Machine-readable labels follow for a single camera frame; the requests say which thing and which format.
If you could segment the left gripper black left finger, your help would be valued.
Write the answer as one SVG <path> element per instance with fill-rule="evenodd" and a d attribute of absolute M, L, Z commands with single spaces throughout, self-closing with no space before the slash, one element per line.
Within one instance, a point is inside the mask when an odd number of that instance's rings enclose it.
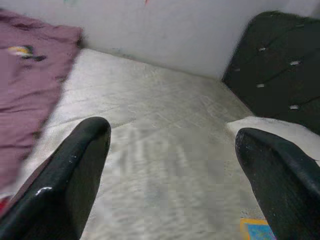
<path fill-rule="evenodd" d="M 80 239 L 110 141 L 111 126 L 105 118 L 81 121 L 9 201 L 0 217 L 1 239 Z"/>

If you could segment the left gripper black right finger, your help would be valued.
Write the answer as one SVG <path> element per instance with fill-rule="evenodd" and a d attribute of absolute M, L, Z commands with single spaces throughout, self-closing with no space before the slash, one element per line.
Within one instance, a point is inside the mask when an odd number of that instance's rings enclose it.
<path fill-rule="evenodd" d="M 278 240 L 320 238 L 320 167 L 278 135 L 242 128 L 235 153 L 257 203 Z"/>

